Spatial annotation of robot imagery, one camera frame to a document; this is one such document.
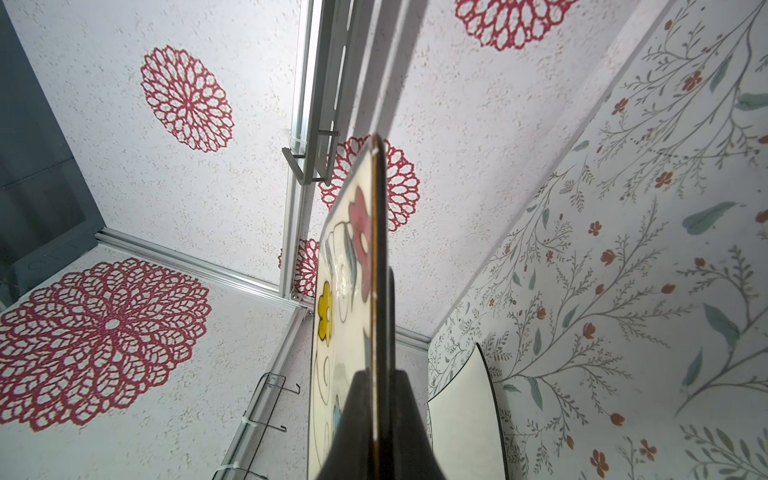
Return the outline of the white square plate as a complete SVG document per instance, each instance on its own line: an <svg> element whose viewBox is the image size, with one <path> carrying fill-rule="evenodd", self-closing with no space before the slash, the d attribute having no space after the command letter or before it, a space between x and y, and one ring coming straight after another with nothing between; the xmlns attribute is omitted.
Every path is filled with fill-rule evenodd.
<svg viewBox="0 0 768 480"><path fill-rule="evenodd" d="M431 444L446 479L505 479L498 402L479 345L459 372L428 400Z"/></svg>

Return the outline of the large black square plate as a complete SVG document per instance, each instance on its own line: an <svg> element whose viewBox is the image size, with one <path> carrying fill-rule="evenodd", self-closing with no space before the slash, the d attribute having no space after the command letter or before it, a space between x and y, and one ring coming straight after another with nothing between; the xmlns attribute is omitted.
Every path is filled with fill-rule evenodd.
<svg viewBox="0 0 768 480"><path fill-rule="evenodd" d="M310 361L307 476L317 479L352 378L367 371L372 478L383 479L383 376L394 370L389 309L387 160L372 134L360 144L319 239Z"/></svg>

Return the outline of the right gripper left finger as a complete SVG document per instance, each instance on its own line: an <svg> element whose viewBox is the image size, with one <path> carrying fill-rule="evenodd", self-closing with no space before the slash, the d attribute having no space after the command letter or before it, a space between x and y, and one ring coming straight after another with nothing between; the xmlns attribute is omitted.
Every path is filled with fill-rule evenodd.
<svg viewBox="0 0 768 480"><path fill-rule="evenodd" d="M369 394L368 372L356 372L342 409L337 432L317 479L372 478L372 407Z"/></svg>

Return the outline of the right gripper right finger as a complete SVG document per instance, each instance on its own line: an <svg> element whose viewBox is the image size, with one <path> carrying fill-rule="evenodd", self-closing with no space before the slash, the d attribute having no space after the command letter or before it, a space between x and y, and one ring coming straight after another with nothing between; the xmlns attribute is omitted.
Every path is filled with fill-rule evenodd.
<svg viewBox="0 0 768 480"><path fill-rule="evenodd" d="M408 375L383 376L383 478L444 479L432 452Z"/></svg>

